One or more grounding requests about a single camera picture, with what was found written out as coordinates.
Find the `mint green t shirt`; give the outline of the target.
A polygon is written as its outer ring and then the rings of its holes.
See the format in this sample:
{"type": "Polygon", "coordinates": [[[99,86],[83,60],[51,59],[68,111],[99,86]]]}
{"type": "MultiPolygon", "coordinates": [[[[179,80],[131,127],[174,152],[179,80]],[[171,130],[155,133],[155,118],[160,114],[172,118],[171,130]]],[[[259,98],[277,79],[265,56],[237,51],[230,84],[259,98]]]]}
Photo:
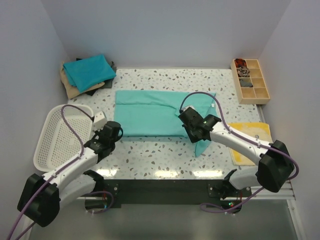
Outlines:
{"type": "Polygon", "coordinates": [[[156,90],[118,90],[115,93],[114,121],[125,137],[184,137],[179,119],[180,106],[193,106],[204,118],[217,115],[214,99],[205,94],[156,90]]]}

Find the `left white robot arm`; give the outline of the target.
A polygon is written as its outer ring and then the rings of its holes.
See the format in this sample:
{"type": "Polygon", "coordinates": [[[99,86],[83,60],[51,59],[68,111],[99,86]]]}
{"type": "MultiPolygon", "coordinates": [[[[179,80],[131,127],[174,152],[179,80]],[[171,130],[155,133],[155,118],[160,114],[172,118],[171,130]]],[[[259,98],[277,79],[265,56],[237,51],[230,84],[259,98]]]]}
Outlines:
{"type": "Polygon", "coordinates": [[[60,209],[76,198],[104,190],[103,177],[91,168],[108,157],[123,136],[121,125],[107,121],[72,159],[43,175],[26,181],[17,209],[41,227],[48,226],[60,209]]]}

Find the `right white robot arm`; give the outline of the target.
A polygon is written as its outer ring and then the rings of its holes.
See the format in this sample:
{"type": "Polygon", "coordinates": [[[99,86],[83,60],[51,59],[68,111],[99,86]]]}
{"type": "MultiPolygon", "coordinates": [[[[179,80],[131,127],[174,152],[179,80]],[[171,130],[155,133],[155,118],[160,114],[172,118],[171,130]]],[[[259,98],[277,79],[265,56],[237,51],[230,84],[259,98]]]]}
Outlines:
{"type": "Polygon", "coordinates": [[[233,197],[247,187],[261,186],[277,193],[294,171],[286,145],[277,140],[273,143],[253,138],[209,114],[202,117],[191,106],[179,111],[182,122],[190,141],[211,141],[235,150],[250,159],[255,167],[229,172],[223,179],[220,191],[233,197]]]}

